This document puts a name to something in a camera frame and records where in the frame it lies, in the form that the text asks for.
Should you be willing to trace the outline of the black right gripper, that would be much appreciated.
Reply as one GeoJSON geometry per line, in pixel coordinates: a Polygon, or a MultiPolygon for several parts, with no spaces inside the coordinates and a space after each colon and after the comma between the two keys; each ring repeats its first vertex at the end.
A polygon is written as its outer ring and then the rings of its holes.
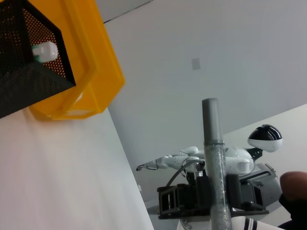
{"type": "MultiPolygon", "coordinates": [[[[213,192],[206,173],[195,177],[187,173],[188,184],[158,187],[158,218],[173,219],[178,213],[181,216],[208,216],[213,204],[213,192]]],[[[238,175],[226,176],[226,200],[229,208],[244,211],[264,211],[262,182],[239,180],[238,175]]]]}

